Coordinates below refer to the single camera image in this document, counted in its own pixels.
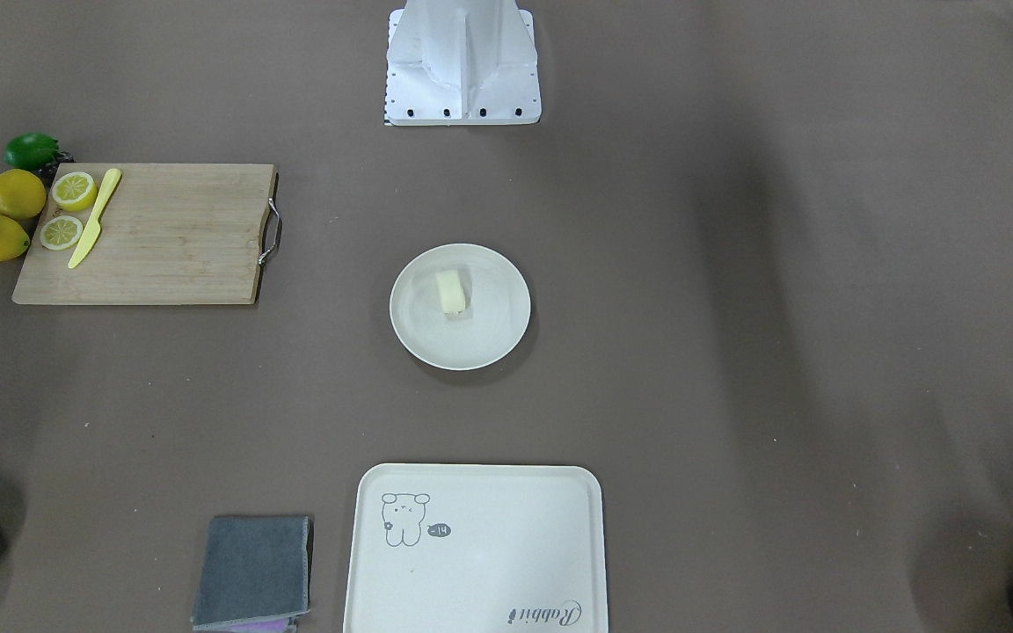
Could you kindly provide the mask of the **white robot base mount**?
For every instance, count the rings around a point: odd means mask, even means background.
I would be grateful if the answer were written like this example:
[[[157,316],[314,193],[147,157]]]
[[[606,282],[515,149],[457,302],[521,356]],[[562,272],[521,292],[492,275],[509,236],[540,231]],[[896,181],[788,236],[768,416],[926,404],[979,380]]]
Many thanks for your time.
[[[386,125],[542,118],[534,16],[514,1],[407,1],[387,25]]]

